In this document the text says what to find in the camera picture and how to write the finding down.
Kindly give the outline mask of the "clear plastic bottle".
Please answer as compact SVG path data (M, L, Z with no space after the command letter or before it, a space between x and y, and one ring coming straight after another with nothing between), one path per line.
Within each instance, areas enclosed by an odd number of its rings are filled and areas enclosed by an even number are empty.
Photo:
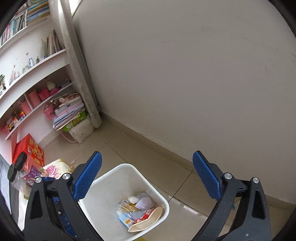
M128 200L120 201L116 205L115 209L117 216L121 216L125 213L126 215L133 217L134 214L139 211L139 209L135 207L135 204L129 202Z

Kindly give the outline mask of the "light blue snack packet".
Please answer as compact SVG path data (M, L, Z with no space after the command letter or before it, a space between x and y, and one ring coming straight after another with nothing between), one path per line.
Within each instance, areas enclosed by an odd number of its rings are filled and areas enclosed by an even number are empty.
M132 225L134 225L138 218L139 218L140 212L123 212L118 219L125 225L125 227L130 228Z

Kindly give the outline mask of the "red instant noodle bowl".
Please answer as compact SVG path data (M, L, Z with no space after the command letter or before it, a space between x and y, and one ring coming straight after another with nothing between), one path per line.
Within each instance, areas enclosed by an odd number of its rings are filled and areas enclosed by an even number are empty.
M128 228L128 232L141 232L154 225L163 213L162 207L156 207L147 210L141 219L137 219L135 223Z

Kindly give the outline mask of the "long blue carton box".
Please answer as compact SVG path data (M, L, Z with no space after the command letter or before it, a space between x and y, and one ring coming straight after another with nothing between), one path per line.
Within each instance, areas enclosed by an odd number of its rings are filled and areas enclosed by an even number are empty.
M67 217L60 195L46 195L46 205L48 208L50 220L57 228L71 236L73 240L77 240L77 235Z

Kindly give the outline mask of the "white tissue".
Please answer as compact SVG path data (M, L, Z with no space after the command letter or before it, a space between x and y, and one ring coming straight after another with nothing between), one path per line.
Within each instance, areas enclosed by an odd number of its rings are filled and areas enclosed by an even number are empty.
M139 210L148 210L154 207L153 200L145 192L128 197L128 201Z

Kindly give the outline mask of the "white plastic trash bin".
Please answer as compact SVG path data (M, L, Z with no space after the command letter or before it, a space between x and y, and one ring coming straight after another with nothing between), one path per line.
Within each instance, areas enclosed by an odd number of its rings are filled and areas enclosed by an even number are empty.
M163 210L147 228L129 232L115 208L121 201L143 192L151 197L154 208ZM165 221L170 212L167 200L131 164L120 164L97 178L78 203L103 240L136 240Z

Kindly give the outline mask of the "clear jar black lid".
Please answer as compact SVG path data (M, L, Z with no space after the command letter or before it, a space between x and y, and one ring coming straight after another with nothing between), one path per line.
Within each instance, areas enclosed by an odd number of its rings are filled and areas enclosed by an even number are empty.
M23 178L19 175L18 171L15 168L14 164L11 164L8 169L7 174L8 180L11 182L12 186L18 190L19 192L22 192L25 194L26 190L26 184Z

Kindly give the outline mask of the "purple label nut jar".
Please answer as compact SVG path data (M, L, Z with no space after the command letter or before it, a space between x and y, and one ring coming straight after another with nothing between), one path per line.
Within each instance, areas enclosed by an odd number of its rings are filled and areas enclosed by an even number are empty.
M21 152L18 155L15 161L15 168L19 172L20 177L30 187L34 185L37 177L42 176L42 173L40 172L42 167L26 152Z

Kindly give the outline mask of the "floral tablecloth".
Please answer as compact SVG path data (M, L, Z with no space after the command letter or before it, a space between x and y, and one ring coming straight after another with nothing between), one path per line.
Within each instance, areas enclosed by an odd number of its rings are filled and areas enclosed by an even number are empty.
M44 166L43 169L46 171L49 177L53 177L55 179L60 178L64 173L72 173L75 169L73 164L75 161L71 163L67 163L63 159L57 159ZM25 227L25 216L27 209L28 199L22 193L18 195L18 227L21 231L23 231Z

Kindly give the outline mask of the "red gift box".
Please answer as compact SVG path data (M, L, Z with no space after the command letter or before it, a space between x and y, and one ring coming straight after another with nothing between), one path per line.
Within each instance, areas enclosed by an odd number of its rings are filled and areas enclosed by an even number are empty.
M30 134L27 134L16 144L13 154L13 164L15 164L15 161L21 152L26 152L28 155L31 155L36 163L38 163L42 168L45 165L44 151Z

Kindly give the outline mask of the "white woven bag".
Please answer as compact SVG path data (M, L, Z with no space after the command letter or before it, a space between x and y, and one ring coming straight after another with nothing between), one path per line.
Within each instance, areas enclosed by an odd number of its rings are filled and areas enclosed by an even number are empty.
M82 144L83 141L94 132L94 127L89 117L81 121L78 125L69 130L70 135L78 144Z

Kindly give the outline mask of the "pink plastic basket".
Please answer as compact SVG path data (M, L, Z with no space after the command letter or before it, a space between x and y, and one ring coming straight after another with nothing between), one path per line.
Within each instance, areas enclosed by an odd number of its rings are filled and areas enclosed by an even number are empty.
M48 107L44 108L44 114L45 116L49 119L52 120L53 116L54 116L54 106L53 105L49 105Z

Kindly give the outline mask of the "stack of books and papers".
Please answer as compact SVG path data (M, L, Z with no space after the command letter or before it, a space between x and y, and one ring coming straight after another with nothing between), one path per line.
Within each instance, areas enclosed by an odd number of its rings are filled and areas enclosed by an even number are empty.
M79 93L67 93L50 101L53 128L68 132L88 116L88 111Z

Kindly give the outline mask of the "pink storage cup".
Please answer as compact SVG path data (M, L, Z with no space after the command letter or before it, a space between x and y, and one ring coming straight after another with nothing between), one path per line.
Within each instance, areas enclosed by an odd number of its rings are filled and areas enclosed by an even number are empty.
M28 94L28 98L33 108L36 108L42 102L36 89Z

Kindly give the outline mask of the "white pink bookshelf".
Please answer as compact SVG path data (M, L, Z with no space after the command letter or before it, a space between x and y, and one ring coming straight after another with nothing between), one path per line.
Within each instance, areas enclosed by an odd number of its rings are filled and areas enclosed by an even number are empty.
M65 46L58 38L49 1L15 16L1 34L1 157L13 160L16 144L27 134L44 148L60 135L44 108L53 98L73 90L63 84L72 73ZM28 94L37 90L41 103L33 108Z

